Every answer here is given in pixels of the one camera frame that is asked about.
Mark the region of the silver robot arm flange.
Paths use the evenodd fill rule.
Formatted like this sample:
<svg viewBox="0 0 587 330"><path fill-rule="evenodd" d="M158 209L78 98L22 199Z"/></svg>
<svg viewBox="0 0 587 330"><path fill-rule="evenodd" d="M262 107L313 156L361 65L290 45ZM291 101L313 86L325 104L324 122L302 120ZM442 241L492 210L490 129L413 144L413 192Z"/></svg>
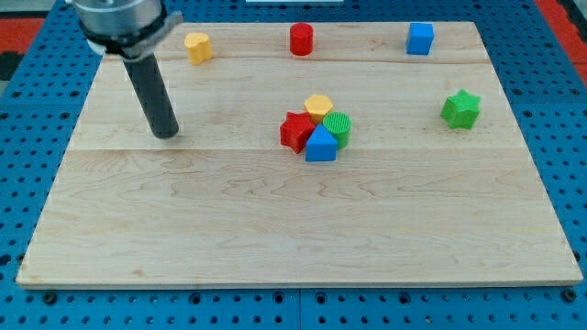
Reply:
<svg viewBox="0 0 587 330"><path fill-rule="evenodd" d="M183 14L170 12L162 0L66 0L79 18L91 50L141 61L152 55Z"/></svg>

